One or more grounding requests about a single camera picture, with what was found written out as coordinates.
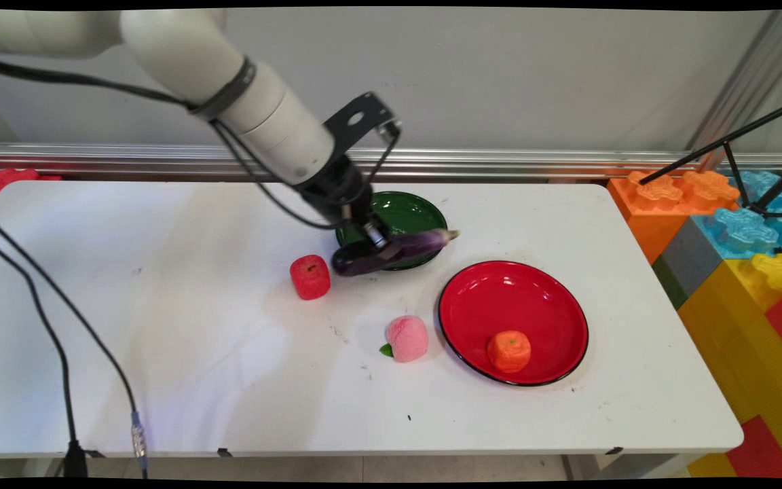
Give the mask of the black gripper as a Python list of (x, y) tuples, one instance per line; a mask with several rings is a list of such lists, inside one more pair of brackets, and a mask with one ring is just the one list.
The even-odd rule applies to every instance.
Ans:
[(381, 217), (375, 217), (371, 204), (374, 176), (375, 169), (365, 174), (347, 155), (326, 163), (316, 175), (295, 185), (302, 200), (326, 222), (313, 222), (299, 215), (296, 219), (322, 230), (354, 226), (377, 251), (379, 266), (395, 267), (398, 262), (407, 260), (405, 241), (391, 239), (388, 224)]

